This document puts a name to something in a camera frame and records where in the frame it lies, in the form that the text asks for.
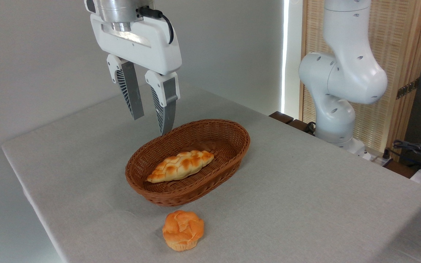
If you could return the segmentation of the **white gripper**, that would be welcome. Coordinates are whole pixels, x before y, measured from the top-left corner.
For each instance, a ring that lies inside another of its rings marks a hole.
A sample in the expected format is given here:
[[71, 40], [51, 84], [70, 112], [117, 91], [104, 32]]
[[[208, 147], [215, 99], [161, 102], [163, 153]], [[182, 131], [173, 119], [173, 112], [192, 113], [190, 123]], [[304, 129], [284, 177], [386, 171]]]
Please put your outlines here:
[[149, 69], [145, 78], [151, 86], [159, 130], [162, 136], [170, 132], [180, 99], [175, 71], [182, 66], [182, 56], [176, 35], [169, 43], [168, 23], [145, 17], [134, 22], [131, 31], [120, 32], [98, 15], [91, 14], [90, 20], [98, 45], [109, 53], [107, 65], [112, 82], [119, 85], [134, 120], [144, 116], [135, 63]]

